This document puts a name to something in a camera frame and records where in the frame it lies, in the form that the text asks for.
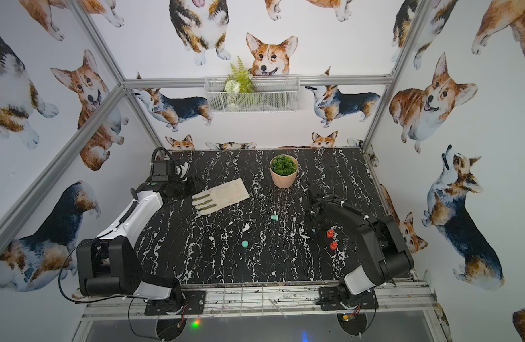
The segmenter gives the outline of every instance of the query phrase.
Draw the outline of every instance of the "corgi wallpaper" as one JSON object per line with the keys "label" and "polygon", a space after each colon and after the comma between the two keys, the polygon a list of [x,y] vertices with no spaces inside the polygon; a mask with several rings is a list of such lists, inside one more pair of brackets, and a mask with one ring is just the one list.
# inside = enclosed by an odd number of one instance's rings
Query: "corgi wallpaper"
{"label": "corgi wallpaper", "polygon": [[[125,99],[118,110],[129,117],[121,132],[128,148],[111,149],[112,157],[97,172],[78,155],[1,254],[0,341],[72,340],[85,306],[61,297],[58,268],[79,241],[94,237],[122,213],[131,200],[129,188],[150,171],[153,143]],[[76,272],[73,255],[62,273],[69,297],[78,289]],[[10,317],[21,327],[11,329]]]}
{"label": "corgi wallpaper", "polygon": [[452,340],[525,342],[525,0],[431,6],[372,141],[375,173],[425,241],[415,268]]}

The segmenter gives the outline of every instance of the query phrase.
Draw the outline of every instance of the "white wall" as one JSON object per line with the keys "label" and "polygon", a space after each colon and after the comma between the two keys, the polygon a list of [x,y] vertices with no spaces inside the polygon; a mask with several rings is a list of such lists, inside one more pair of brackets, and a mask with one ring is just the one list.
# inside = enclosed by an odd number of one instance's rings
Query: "white wall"
{"label": "white wall", "polygon": [[[129,204],[129,188],[137,188],[149,174],[154,146],[125,100],[121,101],[119,108],[122,116],[129,118],[128,125],[122,127],[124,144],[111,147],[112,157],[97,172],[91,171],[77,157],[29,218],[17,239],[37,231],[63,191],[80,180],[94,189],[101,215],[97,218],[93,212],[84,213],[76,243],[95,237]],[[62,286],[65,294],[71,296],[78,288],[78,274],[73,276],[68,271]],[[70,341],[84,307],[61,297],[57,278],[40,290],[30,292],[0,289],[0,342]]]}
{"label": "white wall", "polygon": [[[491,36],[481,55],[471,53],[489,3],[459,1],[425,52],[422,67],[415,70],[411,56],[396,88],[425,89],[446,52],[450,76],[478,85],[474,98],[457,106],[422,142],[420,154],[413,140],[402,143],[402,128],[388,112],[373,141],[379,181],[401,219],[414,213],[414,228],[428,242],[414,254],[415,268],[420,277],[430,270],[454,341],[520,341],[512,313],[525,307],[525,58],[509,27]],[[505,285],[495,291],[457,280],[452,270],[464,259],[436,227],[421,223],[426,195],[441,174],[441,154],[449,144],[467,157],[481,156],[471,173],[484,191],[468,193],[465,206],[502,264]]]}
{"label": "white wall", "polygon": [[50,68],[75,70],[82,65],[84,50],[89,49],[109,89],[116,85],[70,11],[52,8],[52,17],[65,36],[61,42],[19,1],[0,0],[0,37],[25,64],[40,97],[60,110],[53,118],[31,113],[28,121],[40,136],[35,149],[27,149],[17,133],[10,133],[6,140],[0,138],[0,219],[76,132],[82,107],[78,95],[62,85]]}
{"label": "white wall", "polygon": [[[281,19],[268,16],[264,0],[227,0],[230,23],[225,47],[235,61],[245,65],[253,57],[245,42],[251,33],[264,43],[280,44],[290,36],[299,46],[290,59],[291,74],[322,74],[329,65],[332,74],[385,74],[393,67],[393,26],[401,0],[354,0],[351,17],[336,19],[333,9],[320,8],[306,0],[283,0]],[[230,73],[228,61],[207,51],[203,66],[194,64],[170,20],[170,1],[121,0],[116,12],[124,26],[93,16],[126,78],[137,72],[144,78],[205,77]]]}

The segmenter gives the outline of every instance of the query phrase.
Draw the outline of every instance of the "green succulent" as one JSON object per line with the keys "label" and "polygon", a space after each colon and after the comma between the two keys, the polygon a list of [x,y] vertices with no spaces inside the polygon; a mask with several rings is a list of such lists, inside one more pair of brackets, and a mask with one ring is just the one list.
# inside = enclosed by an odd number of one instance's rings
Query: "green succulent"
{"label": "green succulent", "polygon": [[279,174],[280,176],[288,176],[294,174],[297,170],[297,166],[291,157],[286,155],[279,155],[274,157],[270,167],[272,171]]}

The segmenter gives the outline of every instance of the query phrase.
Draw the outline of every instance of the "corgi ear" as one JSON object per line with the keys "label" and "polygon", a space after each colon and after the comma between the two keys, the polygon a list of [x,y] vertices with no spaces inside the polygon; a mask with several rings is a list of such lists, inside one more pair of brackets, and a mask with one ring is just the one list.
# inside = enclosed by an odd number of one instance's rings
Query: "corgi ear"
{"label": "corgi ear", "polygon": [[93,72],[97,72],[97,64],[95,64],[95,58],[88,49],[84,50],[84,66],[90,68]]}
{"label": "corgi ear", "polygon": [[299,38],[293,36],[287,38],[283,43],[280,44],[285,49],[287,57],[291,57],[299,45]]}
{"label": "corgi ear", "polygon": [[247,41],[247,46],[249,47],[249,50],[251,50],[251,54],[255,57],[263,42],[255,38],[251,33],[245,34],[245,41]]}
{"label": "corgi ear", "polygon": [[424,248],[428,247],[428,242],[421,238],[420,236],[416,236],[418,240],[418,250],[423,250]]}
{"label": "corgi ear", "polygon": [[173,138],[170,138],[170,137],[167,137],[166,136],[166,140],[168,141],[168,143],[170,143],[171,145],[173,145],[173,143],[177,140],[173,139]]}
{"label": "corgi ear", "polygon": [[254,149],[255,147],[257,147],[257,144],[254,142],[242,144],[242,149]]}
{"label": "corgi ear", "polygon": [[449,70],[447,69],[447,56],[445,56],[445,53],[443,53],[443,55],[441,55],[441,57],[437,61],[436,71],[434,72],[434,79],[446,73],[449,73]]}
{"label": "corgi ear", "polygon": [[473,193],[482,193],[483,188],[479,185],[479,181],[473,174],[469,174],[464,180],[464,188],[470,190]]}
{"label": "corgi ear", "polygon": [[61,69],[56,69],[56,68],[52,68],[50,69],[52,71],[52,73],[54,74],[54,76],[57,78],[57,80],[61,83],[63,83],[67,88],[69,88],[70,90],[76,92],[74,90],[74,87],[72,85],[73,83],[73,79],[71,77],[71,72],[68,71],[68,70],[61,70]]}
{"label": "corgi ear", "polygon": [[455,102],[457,106],[463,105],[464,103],[473,99],[475,93],[478,90],[477,85],[475,83],[458,84],[457,87],[459,90],[458,95],[456,95]]}
{"label": "corgi ear", "polygon": [[206,141],[205,145],[209,147],[209,149],[223,149],[223,144],[220,144],[218,142]]}
{"label": "corgi ear", "polygon": [[472,166],[473,164],[475,164],[479,159],[481,159],[480,156],[476,156],[474,158],[470,158],[469,159],[469,166]]}
{"label": "corgi ear", "polygon": [[407,214],[407,217],[405,217],[405,223],[412,225],[412,211]]}

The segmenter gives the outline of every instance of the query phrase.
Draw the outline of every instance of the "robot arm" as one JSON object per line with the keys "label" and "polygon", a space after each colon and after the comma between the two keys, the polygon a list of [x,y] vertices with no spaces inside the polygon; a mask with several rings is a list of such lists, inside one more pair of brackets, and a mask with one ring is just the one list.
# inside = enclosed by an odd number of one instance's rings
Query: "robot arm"
{"label": "robot arm", "polygon": [[360,266],[339,281],[343,303],[352,303],[362,292],[413,269],[411,253],[392,217],[378,219],[363,213],[317,186],[308,186],[307,192],[307,215],[317,225],[328,227],[329,221],[337,223],[358,244]]}

